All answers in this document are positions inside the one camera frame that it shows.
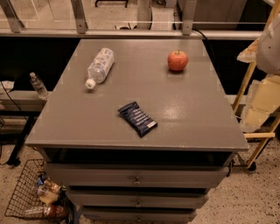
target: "floor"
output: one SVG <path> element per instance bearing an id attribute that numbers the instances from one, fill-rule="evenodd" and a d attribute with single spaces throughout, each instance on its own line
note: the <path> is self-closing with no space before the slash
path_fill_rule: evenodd
<path id="1" fill-rule="evenodd" d="M 248 160 L 257 143 L 250 144 L 248 152 L 240 153 Z M 4 145 L 1 163 L 9 158 L 13 145 Z M 41 158 L 33 148 L 23 147 L 19 154 L 20 166 L 0 166 L 0 223 L 3 224 L 46 224 L 51 220 L 21 220 L 5 217 L 4 213 L 17 184 L 25 162 Z M 192 224 L 280 224 L 280 142 L 270 141 L 262 155 L 257 159 L 257 168 L 250 172 L 242 167 L 234 167 L 231 175 L 224 178 L 220 185 L 209 192 L 209 201 L 197 210 Z M 135 224 L 122 221 L 93 221 L 84 218 L 80 224 Z"/>

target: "clear plastic bottle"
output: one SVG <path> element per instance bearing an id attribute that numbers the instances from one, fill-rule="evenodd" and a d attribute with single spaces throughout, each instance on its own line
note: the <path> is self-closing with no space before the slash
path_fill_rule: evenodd
<path id="1" fill-rule="evenodd" d="M 87 69 L 86 87 L 93 89 L 96 83 L 104 82 L 114 60 L 114 52 L 108 48 L 102 48 Z"/>
<path id="2" fill-rule="evenodd" d="M 46 101 L 49 97 L 49 93 L 46 90 L 44 82 L 35 73 L 30 73 L 30 77 L 30 82 L 38 93 L 38 98 Z"/>

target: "blue packet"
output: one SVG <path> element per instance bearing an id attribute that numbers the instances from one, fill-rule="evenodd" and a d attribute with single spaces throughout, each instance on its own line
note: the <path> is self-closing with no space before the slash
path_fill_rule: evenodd
<path id="1" fill-rule="evenodd" d="M 150 130 L 158 126 L 139 108 L 135 101 L 119 108 L 118 112 L 137 131 L 140 137 L 145 136 Z"/>

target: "cabinet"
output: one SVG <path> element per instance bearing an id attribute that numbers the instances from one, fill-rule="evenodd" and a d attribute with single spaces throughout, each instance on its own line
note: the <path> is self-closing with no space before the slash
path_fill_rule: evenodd
<path id="1" fill-rule="evenodd" d="M 115 52 L 104 83 L 85 89 L 102 47 Z M 189 56 L 182 73 L 169 52 Z M 137 101 L 158 123 L 137 133 L 117 110 Z M 45 170 L 94 220 L 188 222 L 228 163 L 248 145 L 201 40 L 83 39 L 26 140 Z"/>

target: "drawer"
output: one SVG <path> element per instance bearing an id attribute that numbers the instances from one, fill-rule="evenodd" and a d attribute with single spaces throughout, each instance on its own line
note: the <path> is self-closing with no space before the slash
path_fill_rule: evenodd
<path id="1" fill-rule="evenodd" d="M 186 209 L 128 209 L 128 208 L 90 208 L 83 207 L 80 213 L 94 221 L 172 221 L 187 223 L 196 216 Z"/>
<path id="2" fill-rule="evenodd" d="M 146 189 L 103 187 L 94 190 L 67 189 L 67 197 L 75 204 L 100 207 L 169 207 L 201 208 L 208 200 L 206 194 L 189 193 L 187 189 Z"/>
<path id="3" fill-rule="evenodd" d="M 215 188 L 227 175 L 228 168 L 46 164 L 45 171 L 66 186 Z"/>

